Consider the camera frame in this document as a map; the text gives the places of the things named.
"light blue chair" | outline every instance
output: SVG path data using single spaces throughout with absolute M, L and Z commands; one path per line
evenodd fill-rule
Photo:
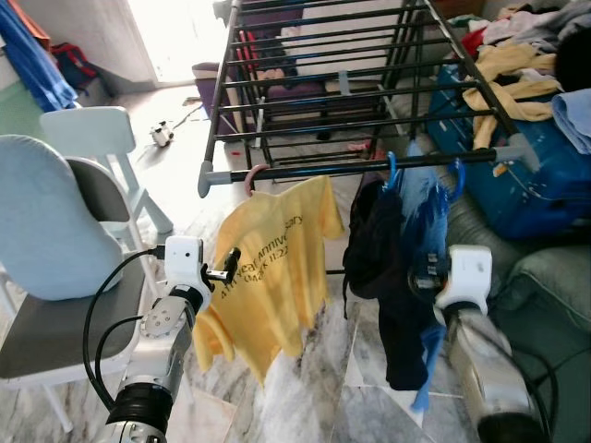
M 113 165 L 118 165 L 133 220 L 146 210 L 158 233 L 173 230 L 173 223 L 138 182 L 127 157 L 136 148 L 136 140 L 125 108 L 94 106 L 65 109 L 43 114 L 40 123 L 49 143 L 60 154 L 96 159 L 113 177 L 116 177 Z M 137 249 L 137 242 L 129 236 L 127 228 L 130 226 L 119 223 L 112 224 L 108 230 L 123 239 L 130 249 Z
M 123 259 L 99 222 L 129 222 L 139 234 L 119 185 L 99 164 L 66 160 L 24 136 L 0 136 L 0 159 L 0 300 L 11 319 L 0 349 L 0 386 L 42 386 L 68 432 L 72 423 L 52 386 L 86 378 L 81 345 L 90 295 Z M 142 258 L 97 304 L 91 355 L 110 325 L 145 312 L 157 294 Z M 20 307 L 8 281 L 28 293 Z M 103 353 L 105 374 L 127 366 L 138 337 L 138 325 L 114 331 Z

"black cable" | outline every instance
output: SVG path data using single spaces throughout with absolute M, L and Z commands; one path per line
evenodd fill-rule
M 494 347 L 497 350 L 497 352 L 499 352 L 509 362 L 511 362 L 511 364 L 515 367 L 515 369 L 517 369 L 521 373 L 522 377 L 524 378 L 525 385 L 527 386 L 528 390 L 531 390 L 531 394 L 533 395 L 534 401 L 537 404 L 537 408 L 538 408 L 539 415 L 540 415 L 540 421 L 542 422 L 542 427 L 544 429 L 544 434 L 546 434 L 546 437 L 548 437 L 548 439 L 551 441 L 552 440 L 552 435 L 550 433 L 550 426 L 549 426 L 549 419 L 548 419 L 548 410 L 546 409 L 546 404 L 544 404 L 544 400 L 542 399 L 542 396 L 540 395 L 539 390 L 537 389 L 537 386 L 534 383 L 534 381 L 531 379 L 531 377 L 529 375 L 527 375 L 527 373 L 525 372 L 525 370 L 522 368 L 521 365 L 519 365 L 519 363 L 517 363 L 515 361 L 515 359 L 513 358 L 513 356 L 510 355 L 509 353 L 507 353 L 507 351 L 505 351 L 494 340 L 492 340 L 488 336 L 487 333 L 479 330 L 478 328 L 476 328 L 476 327 L 474 327 L 474 326 L 472 326 L 470 324 L 464 323 L 460 318 L 458 318 L 458 324 L 459 325 L 463 325 L 463 326 L 467 326 L 470 330 L 472 330 L 481 339 L 483 339 L 488 344 L 490 344 L 492 347 Z
M 519 343 L 511 343 L 511 347 L 517 351 L 518 353 L 524 353 L 526 355 L 530 355 L 534 358 L 536 358 L 542 365 L 544 365 L 544 367 L 546 367 L 546 370 L 548 371 L 549 374 L 549 378 L 550 378 L 550 408 L 549 408 L 549 428 L 550 428 L 550 433 L 552 435 L 554 435 L 554 431 L 556 430 L 556 421 L 558 419 L 558 410 L 559 410 L 559 398 L 560 398 L 560 393 L 559 393 L 559 386 L 558 386 L 558 378 L 556 377 L 556 371 L 554 370 L 554 368 L 552 367 L 552 364 L 548 361 L 548 359 L 542 355 L 541 353 L 538 353 L 537 351 L 527 347 L 527 346 L 523 346 L 522 344 Z M 536 383 L 535 380 L 532 380 L 534 386 L 536 386 L 536 389 L 539 388 L 539 385 Z
M 121 325 L 125 325 L 131 321 L 138 321 L 141 320 L 142 316 L 135 316 L 135 317 L 128 317 L 124 318 L 123 320 L 119 320 L 113 325 L 111 325 L 101 336 L 99 340 L 99 344 L 96 347 L 96 355 L 94 357 L 94 374 L 96 376 L 97 381 L 101 384 L 101 386 L 107 390 L 106 386 L 104 386 L 103 382 L 103 374 L 101 373 L 101 359 L 103 358 L 103 347 L 109 337 L 109 334 L 113 332 L 116 328 L 120 327 Z
M 577 351 L 576 353 L 573 353 L 572 355 L 565 357 L 559 363 L 557 363 L 556 365 L 554 365 L 552 367 L 552 372 L 554 372 L 554 373 L 558 372 L 561 367 L 563 367 L 564 365 L 569 363 L 574 358 L 578 357 L 579 355 L 581 355 L 583 353 L 588 353 L 590 351 L 591 351 L 591 348 L 584 348 L 581 351 Z M 536 383 L 536 386 L 540 386 L 542 383 L 544 383 L 546 381 L 546 378 L 548 378 L 548 377 L 550 377 L 549 371 L 546 374 L 539 376 L 538 378 L 534 378 L 534 383 Z
M 98 301 L 99 297 L 103 294 L 104 289 L 109 285 L 111 280 L 121 271 L 121 269 L 123 269 L 125 266 L 127 266 L 129 263 L 131 263 L 133 260 L 135 260 L 138 257 L 147 256 L 149 254 L 156 254 L 159 251 L 158 248 L 159 247 L 157 246 L 157 247 L 154 247 L 153 249 L 148 249 L 145 251 L 136 252 L 135 254 L 133 254 L 133 255 L 129 256 L 128 258 L 126 258 L 125 260 L 123 260 L 123 262 L 121 264 L 119 264 L 119 266 L 117 266 L 113 272 L 111 272 L 111 275 L 109 275 L 109 277 L 106 278 L 106 280 L 103 282 L 103 284 L 101 285 L 99 290 L 92 297 L 92 300 L 90 301 L 90 305 L 89 305 L 89 310 L 87 311 L 86 318 L 84 319 L 84 330 L 82 331 L 82 361 L 84 363 L 84 369 L 86 370 L 86 375 L 89 378 L 89 381 L 92 384 L 92 387 L 94 388 L 97 395 L 99 396 L 99 398 L 103 402 L 104 406 L 109 411 L 111 411 L 113 409 L 115 402 L 114 402 L 113 398 L 111 397 L 111 395 L 109 394 L 109 391 L 107 389 L 105 389 L 104 386 L 102 386 L 99 383 L 99 381 L 96 379 L 96 376 L 94 376 L 94 373 L 92 372 L 92 367 L 90 366 L 89 332 L 90 332 L 90 319 L 92 318 L 92 311 L 94 310 L 94 306 L 96 305 L 96 302 Z

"yellow cloth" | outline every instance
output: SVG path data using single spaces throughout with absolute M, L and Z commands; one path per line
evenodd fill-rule
M 216 283 L 210 308 L 197 317 L 201 369 L 216 353 L 233 356 L 234 346 L 262 384 L 278 352 L 301 354 L 300 328 L 314 326 L 328 297 L 322 237 L 343 233 L 326 176 L 278 196 L 255 192 L 240 205 L 220 228 L 215 259 L 221 267 L 230 249 L 240 248 L 235 280 Z
M 555 54 L 536 55 L 536 49 L 527 43 L 500 47 L 486 46 L 480 52 L 476 67 L 480 70 L 511 118 L 537 122 L 551 118 L 552 108 L 550 103 L 516 102 L 515 100 L 550 94 L 558 90 L 560 86 L 558 81 L 524 80 L 503 87 L 492 80 L 501 74 L 511 74 L 517 69 L 526 67 L 552 69 L 555 57 Z M 489 109 L 488 104 L 476 88 L 464 92 L 464 100 L 475 111 Z M 494 115 L 474 118 L 475 150 L 489 147 L 492 133 L 496 127 L 497 119 Z

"yellow t-shirt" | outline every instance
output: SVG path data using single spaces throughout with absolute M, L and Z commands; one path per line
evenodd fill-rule
M 302 352 L 300 327 L 314 325 L 327 298 L 323 237 L 344 233 L 327 176 L 280 195 L 255 192 L 220 228 L 216 263 L 233 247 L 242 257 L 231 284 L 216 283 L 211 306 L 198 315 L 194 334 L 201 369 L 211 356 L 232 358 L 230 341 L 262 383 L 282 349 Z

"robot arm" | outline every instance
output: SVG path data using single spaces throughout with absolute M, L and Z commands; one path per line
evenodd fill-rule
M 435 306 L 448 327 L 450 361 L 481 441 L 548 442 L 524 378 L 510 360 L 511 346 L 487 317 L 490 250 L 454 245 L 450 258 L 447 283 Z
M 139 341 L 97 443 L 166 443 L 195 315 L 211 302 L 211 281 L 228 283 L 234 278 L 239 258 L 240 251 L 233 249 L 223 271 L 209 271 L 203 265 L 201 240 L 167 239 L 168 296 L 159 299 L 140 321 Z

